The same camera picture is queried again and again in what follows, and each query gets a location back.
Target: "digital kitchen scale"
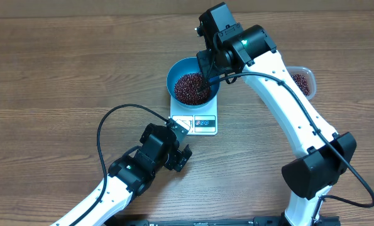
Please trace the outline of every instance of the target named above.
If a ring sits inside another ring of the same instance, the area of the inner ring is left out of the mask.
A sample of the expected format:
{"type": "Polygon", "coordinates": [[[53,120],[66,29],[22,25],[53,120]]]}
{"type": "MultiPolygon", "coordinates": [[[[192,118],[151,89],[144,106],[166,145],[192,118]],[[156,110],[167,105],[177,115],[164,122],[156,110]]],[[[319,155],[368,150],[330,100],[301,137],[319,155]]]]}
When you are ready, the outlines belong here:
{"type": "Polygon", "coordinates": [[[208,101],[204,104],[187,105],[175,99],[174,87],[177,81],[184,75],[199,72],[200,69],[196,57],[180,60],[168,72],[167,90],[170,94],[170,117],[175,121],[180,119],[190,126],[187,135],[216,135],[219,83],[211,86],[211,94],[208,101]]]}
{"type": "Polygon", "coordinates": [[[170,99],[170,117],[175,121],[180,119],[190,126],[187,135],[217,134],[217,97],[197,109],[181,106],[173,97],[170,99]]]}

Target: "scale display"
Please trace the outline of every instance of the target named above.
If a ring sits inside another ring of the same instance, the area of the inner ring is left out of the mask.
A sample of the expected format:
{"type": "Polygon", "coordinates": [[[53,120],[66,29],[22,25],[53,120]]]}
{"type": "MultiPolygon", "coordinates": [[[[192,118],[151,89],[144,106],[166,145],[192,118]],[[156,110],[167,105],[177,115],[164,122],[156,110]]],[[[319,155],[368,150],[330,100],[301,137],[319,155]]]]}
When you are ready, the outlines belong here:
{"type": "Polygon", "coordinates": [[[170,116],[181,120],[190,126],[187,135],[216,135],[217,134],[217,97],[210,103],[198,109],[181,106],[171,98],[170,116]]]}

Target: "wood grain surface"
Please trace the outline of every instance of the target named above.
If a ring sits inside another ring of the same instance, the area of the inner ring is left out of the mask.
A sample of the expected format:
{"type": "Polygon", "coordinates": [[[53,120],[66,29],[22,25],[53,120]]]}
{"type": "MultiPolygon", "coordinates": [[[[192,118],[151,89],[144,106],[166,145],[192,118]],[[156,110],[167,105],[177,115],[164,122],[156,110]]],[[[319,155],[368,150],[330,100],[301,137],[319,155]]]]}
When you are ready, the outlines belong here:
{"type": "Polygon", "coordinates": [[[221,2],[234,13],[374,10],[374,0],[0,0],[0,18],[202,14],[221,2]]]}
{"type": "MultiPolygon", "coordinates": [[[[170,111],[165,79],[178,60],[203,50],[198,15],[0,19],[0,225],[49,225],[100,182],[96,129],[112,107],[170,111]]],[[[374,189],[374,11],[235,14],[262,25],[286,65],[313,70],[311,100],[339,132],[358,142],[352,165],[374,189]]],[[[290,145],[260,98],[242,80],[222,84],[219,132],[188,137],[183,172],[161,170],[120,215],[149,220],[279,215],[290,190],[280,169],[290,145]]],[[[162,123],[139,109],[111,115],[102,130],[106,165],[162,123]]],[[[369,202],[345,173],[330,194],[369,202]]],[[[336,201],[322,208],[343,225],[374,225],[374,208],[336,201]]]]}

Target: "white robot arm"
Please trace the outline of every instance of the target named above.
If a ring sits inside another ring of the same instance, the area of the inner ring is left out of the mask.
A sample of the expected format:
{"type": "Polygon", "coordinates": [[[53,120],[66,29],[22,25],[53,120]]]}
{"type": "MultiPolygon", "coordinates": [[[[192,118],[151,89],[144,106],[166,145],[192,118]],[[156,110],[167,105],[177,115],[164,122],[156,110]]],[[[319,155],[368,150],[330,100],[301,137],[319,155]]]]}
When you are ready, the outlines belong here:
{"type": "MultiPolygon", "coordinates": [[[[131,201],[133,192],[127,190],[127,184],[117,177],[107,177],[106,191],[99,204],[86,215],[77,225],[100,226],[115,213],[123,210],[131,201]]],[[[72,224],[96,201],[103,188],[103,181],[92,193],[74,207],[69,213],[51,226],[66,226],[72,224]]]]}
{"type": "Polygon", "coordinates": [[[100,226],[115,213],[123,210],[137,196],[142,195],[150,187],[156,172],[162,166],[180,172],[192,155],[188,145],[183,151],[179,150],[189,129],[190,127],[180,120],[164,119],[156,112],[136,104],[120,105],[110,110],[103,117],[97,130],[97,149],[105,178],[88,197],[52,226],[100,226]],[[139,107],[147,110],[164,120],[166,126],[149,124],[140,139],[142,147],[135,146],[125,152],[123,157],[111,164],[106,175],[100,150],[100,130],[107,116],[122,107],[139,107]]]}
{"type": "MultiPolygon", "coordinates": [[[[272,53],[268,51],[254,59],[255,64],[248,67],[245,66],[243,72],[260,72],[285,81],[285,83],[296,93],[300,101],[303,103],[307,112],[322,131],[329,142],[333,141],[332,134],[336,130],[330,126],[311,106],[300,88],[292,80],[287,72],[282,60],[282,56],[278,51],[272,53]]],[[[296,158],[301,158],[308,155],[308,149],[314,147],[320,149],[325,143],[315,136],[312,126],[308,123],[304,113],[296,103],[295,99],[288,93],[288,91],[279,86],[275,81],[264,77],[244,76],[243,80],[247,83],[264,101],[270,112],[275,116],[280,127],[286,134],[289,143],[292,147],[293,154],[296,158]]],[[[321,195],[326,193],[332,186],[325,186],[320,189],[314,198],[308,200],[301,198],[294,192],[291,192],[290,202],[285,211],[285,218],[291,225],[310,225],[313,221],[312,216],[317,211],[318,199],[321,195]]]]}

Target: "black cable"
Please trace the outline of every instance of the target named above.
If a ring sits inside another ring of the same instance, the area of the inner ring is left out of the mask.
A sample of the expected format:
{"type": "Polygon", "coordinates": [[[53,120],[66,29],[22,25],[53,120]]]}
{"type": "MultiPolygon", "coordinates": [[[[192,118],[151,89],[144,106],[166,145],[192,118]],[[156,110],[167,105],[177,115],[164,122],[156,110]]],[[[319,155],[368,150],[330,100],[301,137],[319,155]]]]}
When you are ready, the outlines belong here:
{"type": "Polygon", "coordinates": [[[368,203],[368,204],[362,204],[362,203],[357,203],[357,202],[353,202],[351,200],[347,200],[345,198],[341,198],[341,197],[338,197],[338,196],[334,196],[334,195],[323,195],[323,196],[320,196],[320,202],[325,200],[325,198],[331,198],[331,199],[335,199],[335,200],[338,200],[338,201],[341,201],[341,202],[344,202],[344,203],[348,203],[350,205],[354,205],[356,207],[362,207],[362,208],[371,208],[371,207],[374,207],[374,191],[371,189],[371,187],[368,185],[368,183],[360,176],[359,173],[357,173],[357,171],[350,165],[350,163],[348,163],[344,158],[343,156],[340,155],[340,153],[329,143],[329,141],[322,135],[321,133],[321,130],[315,125],[314,121],[311,119],[311,116],[309,115],[309,113],[307,112],[307,110],[305,109],[304,105],[302,104],[302,102],[300,101],[299,97],[294,93],[294,91],[283,81],[283,80],[280,80],[279,78],[277,77],[274,77],[272,75],[268,75],[268,74],[265,74],[265,73],[259,73],[259,72],[243,72],[243,73],[236,73],[234,75],[229,75],[227,77],[222,77],[220,78],[219,80],[216,80],[216,81],[213,81],[209,84],[209,86],[212,86],[216,83],[219,83],[219,82],[222,82],[228,78],[235,78],[235,77],[240,77],[240,76],[247,76],[247,75],[254,75],[254,76],[260,76],[260,77],[265,77],[265,78],[269,78],[270,80],[273,80],[275,82],[277,82],[278,85],[281,85],[283,86],[290,94],[291,96],[295,99],[295,101],[298,103],[299,107],[301,108],[301,110],[303,111],[305,117],[308,119],[308,121],[310,122],[310,125],[312,126],[312,128],[314,128],[314,131],[315,133],[321,138],[321,140],[325,143],[326,146],[328,146],[332,152],[334,153],[334,155],[336,157],[338,157],[338,159],[340,161],[343,162],[343,164],[345,164],[347,166],[347,168],[349,168],[349,170],[354,174],[354,176],[357,178],[357,180],[360,181],[360,183],[364,186],[364,188],[367,190],[367,192],[370,194],[371,196],[371,199],[372,199],[372,202],[371,203],[368,203]]]}
{"type": "MultiPolygon", "coordinates": [[[[77,223],[79,223],[84,217],[86,217],[87,214],[89,214],[93,208],[101,201],[101,198],[103,197],[104,195],[104,192],[106,191],[106,187],[107,187],[107,172],[106,172],[106,165],[104,164],[104,159],[103,159],[103,155],[101,153],[101,147],[100,147],[100,131],[101,131],[101,127],[103,126],[103,122],[106,120],[106,118],[111,114],[113,113],[115,110],[118,110],[120,108],[123,108],[123,107],[138,107],[140,109],[143,109],[143,110],[146,110],[150,113],[152,113],[153,115],[157,116],[158,118],[160,118],[161,120],[165,121],[165,122],[168,122],[168,119],[165,119],[164,117],[162,117],[160,114],[157,114],[156,112],[150,110],[149,108],[147,107],[143,107],[142,105],[138,105],[138,104],[123,104],[123,105],[120,105],[120,106],[117,106],[113,109],[111,109],[109,112],[106,113],[106,115],[104,115],[104,117],[101,119],[100,121],[100,124],[99,124],[99,127],[97,128],[97,152],[99,153],[99,158],[100,158],[100,163],[101,163],[101,167],[102,167],[102,170],[103,170],[103,188],[100,192],[100,195],[99,197],[97,197],[96,201],[91,205],[91,207],[89,207],[80,217],[78,217],[78,219],[76,219],[74,222],[72,222],[72,224],[70,224],[70,226],[74,226],[76,225],[77,223]]],[[[133,148],[131,148],[130,150],[128,150],[127,152],[124,153],[123,157],[129,154],[131,154],[133,151],[136,151],[137,150],[137,147],[139,146],[135,146],[133,148]]]]}
{"type": "Polygon", "coordinates": [[[229,85],[230,85],[230,84],[233,84],[233,83],[235,83],[235,81],[237,80],[237,78],[238,78],[238,77],[234,77],[234,78],[232,79],[231,82],[230,82],[230,80],[227,78],[227,79],[226,79],[226,83],[229,84],[229,85]]]}
{"type": "MultiPolygon", "coordinates": [[[[218,33],[219,32],[216,32],[213,35],[213,39],[212,39],[213,45],[215,46],[215,52],[219,51],[219,49],[217,48],[217,34],[218,33]]],[[[202,73],[202,77],[203,77],[204,81],[208,81],[209,80],[209,76],[210,76],[210,74],[212,72],[212,69],[213,69],[214,61],[215,61],[215,58],[216,58],[216,53],[213,53],[212,55],[213,55],[213,57],[212,57],[212,63],[211,63],[211,66],[209,67],[209,70],[206,73],[206,76],[202,73]]],[[[200,88],[203,88],[204,86],[205,86],[205,82],[202,82],[200,88]]]]}
{"type": "Polygon", "coordinates": [[[319,213],[319,209],[321,208],[321,203],[322,203],[322,199],[319,198],[317,205],[315,206],[314,213],[312,214],[312,217],[311,217],[311,226],[315,226],[315,224],[317,223],[317,214],[319,213]]]}

